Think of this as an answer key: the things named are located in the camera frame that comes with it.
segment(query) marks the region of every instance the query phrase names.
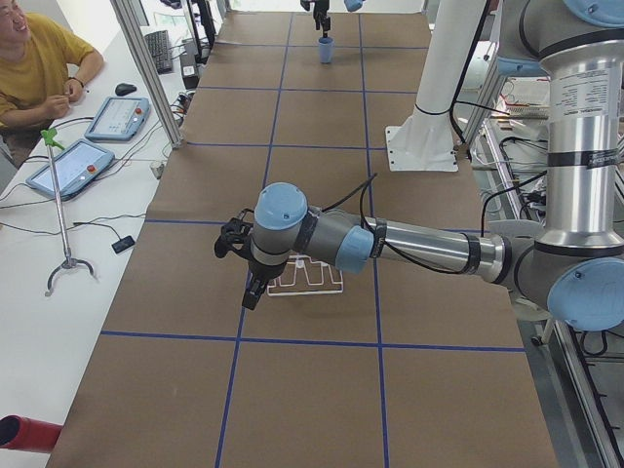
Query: white wall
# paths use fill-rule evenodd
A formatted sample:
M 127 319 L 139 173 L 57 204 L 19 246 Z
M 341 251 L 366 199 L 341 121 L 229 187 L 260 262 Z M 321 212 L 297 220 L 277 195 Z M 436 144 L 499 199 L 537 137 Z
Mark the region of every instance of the white wall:
M 19 5 L 25 12 L 41 13 L 53 19 L 58 24 L 72 29 L 69 22 L 67 22 L 67 18 L 60 9 L 59 3 L 54 0 L 19 0 Z
M 71 29 L 100 52 L 119 31 L 109 0 L 47 0 L 46 3 L 58 3 Z

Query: yellow shirt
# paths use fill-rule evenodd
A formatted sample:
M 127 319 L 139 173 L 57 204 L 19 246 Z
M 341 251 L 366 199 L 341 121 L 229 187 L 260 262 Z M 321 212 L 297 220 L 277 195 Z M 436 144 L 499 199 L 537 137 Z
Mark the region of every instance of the yellow shirt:
M 30 40 L 19 62 L 0 58 L 0 115 L 28 109 L 48 96 L 62 95 L 67 64 L 79 65 L 93 47 L 42 15 L 26 14 Z M 0 122 L 0 129 L 6 128 Z

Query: green grabber handle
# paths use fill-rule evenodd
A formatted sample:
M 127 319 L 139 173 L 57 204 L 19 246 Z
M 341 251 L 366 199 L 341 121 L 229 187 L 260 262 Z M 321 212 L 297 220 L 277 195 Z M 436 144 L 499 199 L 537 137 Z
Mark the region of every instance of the green grabber handle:
M 46 143 L 46 146 L 49 146 L 51 148 L 57 147 L 57 148 L 59 148 L 62 151 L 65 148 L 60 143 L 55 141 L 55 136 L 56 135 L 57 135 L 57 129 L 49 129 L 49 130 L 42 130 L 41 131 L 41 137 L 43 138 L 44 142 Z

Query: tablet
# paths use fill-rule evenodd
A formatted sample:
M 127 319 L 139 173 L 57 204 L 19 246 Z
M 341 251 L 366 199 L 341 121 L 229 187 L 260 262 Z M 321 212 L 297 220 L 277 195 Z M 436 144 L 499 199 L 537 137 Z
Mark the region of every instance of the tablet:
M 149 112 L 145 97 L 107 97 L 85 132 L 91 141 L 128 141 Z
M 79 139 L 68 146 L 55 156 L 60 197 L 68 200 L 78 195 L 110 165 L 114 157 L 111 151 L 85 139 Z M 27 178 L 26 184 L 51 198 L 55 196 L 50 165 Z

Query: blue joint cap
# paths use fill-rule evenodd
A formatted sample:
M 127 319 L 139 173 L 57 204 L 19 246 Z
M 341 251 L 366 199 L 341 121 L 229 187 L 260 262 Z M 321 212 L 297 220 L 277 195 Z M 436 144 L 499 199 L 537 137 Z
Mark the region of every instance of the blue joint cap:
M 340 244 L 335 256 L 335 267 L 349 273 L 360 273 L 371 254 L 373 240 L 371 232 L 353 226 Z
M 599 27 L 624 27 L 622 0 L 564 0 L 578 18 Z
M 308 201 L 291 183 L 276 182 L 260 192 L 253 217 L 271 231 L 284 231 L 297 225 L 308 211 Z
M 344 6 L 347 7 L 347 12 L 357 12 L 362 8 L 364 0 L 344 0 Z
M 536 60 L 499 57 L 496 64 L 498 65 L 498 73 L 503 76 L 532 77 L 547 75 L 540 66 L 539 61 Z
M 624 321 L 624 260 L 596 258 L 569 269 L 548 293 L 553 317 L 586 332 Z

